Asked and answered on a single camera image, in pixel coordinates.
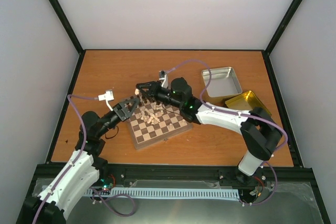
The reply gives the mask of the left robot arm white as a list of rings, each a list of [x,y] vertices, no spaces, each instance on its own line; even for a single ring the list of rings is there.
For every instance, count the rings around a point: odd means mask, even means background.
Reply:
[[[100,157],[105,145],[103,136],[119,123],[130,119],[139,103],[140,99],[134,97],[117,103],[104,116],[93,111],[80,115],[75,150],[43,191],[25,199],[22,209],[24,223],[66,223],[89,187],[108,180],[108,162]]]

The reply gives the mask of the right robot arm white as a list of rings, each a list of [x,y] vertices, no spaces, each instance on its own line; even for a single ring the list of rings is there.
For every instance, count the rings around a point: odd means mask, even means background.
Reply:
[[[262,108],[251,111],[233,110],[204,102],[192,94],[192,88],[184,78],[176,78],[169,88],[159,81],[136,84],[136,92],[155,102],[176,107],[189,123],[214,125],[240,134],[247,152],[238,164],[238,170],[252,176],[256,170],[270,160],[280,148],[286,132],[277,125]]]

